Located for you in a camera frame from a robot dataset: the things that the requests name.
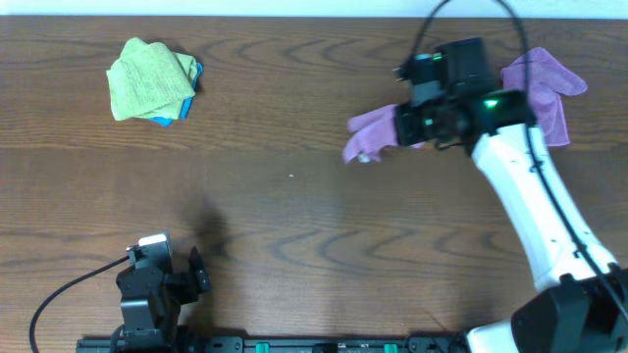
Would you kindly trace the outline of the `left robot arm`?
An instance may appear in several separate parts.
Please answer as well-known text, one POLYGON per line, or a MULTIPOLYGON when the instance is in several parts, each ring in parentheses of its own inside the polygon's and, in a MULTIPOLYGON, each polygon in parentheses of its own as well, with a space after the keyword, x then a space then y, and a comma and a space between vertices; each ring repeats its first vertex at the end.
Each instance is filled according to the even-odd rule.
POLYGON ((184 352, 196 344, 178 324, 181 307, 210 290, 204 261, 196 248, 188 268, 173 270, 165 245, 135 245, 128 249, 131 266, 116 277, 121 299, 124 343, 120 352, 184 352))

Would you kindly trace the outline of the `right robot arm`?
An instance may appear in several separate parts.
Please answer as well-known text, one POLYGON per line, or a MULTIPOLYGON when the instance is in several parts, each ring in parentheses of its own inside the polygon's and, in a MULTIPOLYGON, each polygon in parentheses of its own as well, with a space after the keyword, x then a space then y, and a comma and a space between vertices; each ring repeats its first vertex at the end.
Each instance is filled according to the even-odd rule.
POLYGON ((566 190, 521 91, 405 103, 401 146, 456 139, 493 189, 525 251, 537 295, 510 318, 472 328, 470 352, 619 352, 627 347, 627 272, 566 190))

